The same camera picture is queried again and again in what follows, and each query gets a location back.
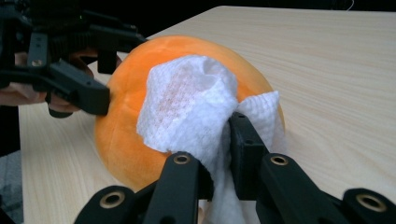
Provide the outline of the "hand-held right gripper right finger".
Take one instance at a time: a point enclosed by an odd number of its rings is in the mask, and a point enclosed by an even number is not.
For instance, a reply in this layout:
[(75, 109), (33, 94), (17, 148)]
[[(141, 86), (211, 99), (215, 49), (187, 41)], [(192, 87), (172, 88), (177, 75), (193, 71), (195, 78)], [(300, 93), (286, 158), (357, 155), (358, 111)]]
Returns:
[(260, 185), (259, 170), (267, 148), (249, 118), (233, 112), (231, 128), (231, 171), (239, 200), (255, 200)]

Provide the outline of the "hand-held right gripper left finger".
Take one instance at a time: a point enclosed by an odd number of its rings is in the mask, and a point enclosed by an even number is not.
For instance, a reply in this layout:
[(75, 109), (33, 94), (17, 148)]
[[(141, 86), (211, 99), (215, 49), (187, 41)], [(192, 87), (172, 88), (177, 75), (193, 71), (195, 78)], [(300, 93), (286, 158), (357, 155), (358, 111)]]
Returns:
[(198, 173), (198, 198), (200, 200), (211, 200), (214, 194), (214, 185), (211, 174), (200, 164)]

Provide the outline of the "orange plush toy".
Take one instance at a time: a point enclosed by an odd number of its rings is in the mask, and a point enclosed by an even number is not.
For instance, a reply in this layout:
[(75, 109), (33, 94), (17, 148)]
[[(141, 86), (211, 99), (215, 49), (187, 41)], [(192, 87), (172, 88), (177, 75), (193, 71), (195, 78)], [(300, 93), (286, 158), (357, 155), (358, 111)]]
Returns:
[(107, 84), (110, 105), (107, 114), (96, 119), (96, 147), (107, 170), (134, 191), (156, 181), (165, 160), (173, 154), (146, 146), (137, 133), (149, 71), (156, 65), (188, 55), (207, 56), (226, 64), (244, 59), (233, 50), (202, 38), (160, 36), (133, 49)]

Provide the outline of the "white wet wipe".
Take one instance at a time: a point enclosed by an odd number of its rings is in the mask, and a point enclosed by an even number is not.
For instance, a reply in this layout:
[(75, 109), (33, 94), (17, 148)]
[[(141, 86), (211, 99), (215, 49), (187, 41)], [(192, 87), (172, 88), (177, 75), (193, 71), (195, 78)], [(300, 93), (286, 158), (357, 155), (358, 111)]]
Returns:
[(146, 146), (160, 151), (189, 152), (210, 173), (214, 195), (200, 202), (202, 224), (259, 224), (254, 202), (236, 196), (231, 173), (228, 119), (248, 117), (271, 151), (286, 148), (279, 93), (246, 60), (226, 64), (188, 55), (154, 66), (137, 122)]

